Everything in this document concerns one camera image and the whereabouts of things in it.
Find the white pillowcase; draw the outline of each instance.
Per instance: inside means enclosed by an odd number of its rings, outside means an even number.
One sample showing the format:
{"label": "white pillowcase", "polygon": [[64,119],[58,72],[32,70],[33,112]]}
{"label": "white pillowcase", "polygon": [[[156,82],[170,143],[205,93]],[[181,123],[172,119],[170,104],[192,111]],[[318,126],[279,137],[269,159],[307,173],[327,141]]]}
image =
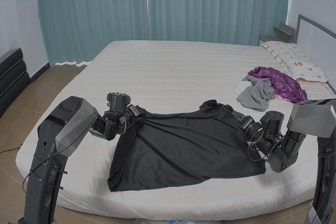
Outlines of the white pillowcase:
{"label": "white pillowcase", "polygon": [[267,49],[293,79],[328,81],[325,73],[296,44],[267,41],[260,46]]}

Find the purple garment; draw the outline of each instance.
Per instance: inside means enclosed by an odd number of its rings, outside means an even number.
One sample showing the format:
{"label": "purple garment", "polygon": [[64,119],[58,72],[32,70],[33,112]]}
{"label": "purple garment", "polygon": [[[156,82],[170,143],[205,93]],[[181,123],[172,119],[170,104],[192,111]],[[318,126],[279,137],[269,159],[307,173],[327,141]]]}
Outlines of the purple garment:
{"label": "purple garment", "polygon": [[272,67],[256,67],[249,72],[249,75],[260,79],[269,79],[275,93],[294,104],[308,100],[306,91],[301,89],[296,80]]}

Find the white bed sheet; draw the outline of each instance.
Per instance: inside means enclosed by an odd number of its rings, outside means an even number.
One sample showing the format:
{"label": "white bed sheet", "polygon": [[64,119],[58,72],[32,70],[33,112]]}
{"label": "white bed sheet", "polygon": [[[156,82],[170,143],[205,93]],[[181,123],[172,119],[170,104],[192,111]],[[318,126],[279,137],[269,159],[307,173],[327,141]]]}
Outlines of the white bed sheet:
{"label": "white bed sheet", "polygon": [[[216,99],[255,120],[263,115],[243,108],[235,85],[257,66],[283,68],[263,47],[180,41],[115,41],[71,81],[37,122],[17,154],[26,176],[37,142],[37,126],[62,100],[85,98],[102,114],[108,92],[125,92],[132,103],[152,113],[192,112]],[[326,85],[300,82],[309,99],[333,98]],[[285,114],[283,134],[292,109],[284,100],[271,100],[268,110]],[[86,135],[68,159],[57,205],[105,216],[153,220],[232,220],[278,211],[314,194],[317,140],[307,135],[294,165],[239,179],[210,179],[201,184],[155,190],[110,192],[110,165],[118,138],[105,141]]]}

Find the headboard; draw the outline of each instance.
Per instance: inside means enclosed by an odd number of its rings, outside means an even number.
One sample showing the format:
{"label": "headboard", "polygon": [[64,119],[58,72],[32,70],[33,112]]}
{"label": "headboard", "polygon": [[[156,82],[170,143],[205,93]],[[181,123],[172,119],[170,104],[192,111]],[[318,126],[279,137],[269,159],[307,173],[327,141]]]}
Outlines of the headboard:
{"label": "headboard", "polygon": [[322,25],[299,15],[294,43],[318,65],[336,89],[336,34]]}

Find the gray towel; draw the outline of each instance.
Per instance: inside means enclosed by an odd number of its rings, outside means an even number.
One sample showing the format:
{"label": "gray towel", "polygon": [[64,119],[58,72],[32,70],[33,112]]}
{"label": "gray towel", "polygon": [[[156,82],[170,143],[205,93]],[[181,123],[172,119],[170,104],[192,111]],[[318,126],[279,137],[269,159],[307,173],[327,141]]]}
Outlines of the gray towel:
{"label": "gray towel", "polygon": [[275,97],[271,82],[251,75],[247,75],[242,81],[251,81],[252,85],[237,96],[237,101],[249,109],[265,111],[270,100]]}

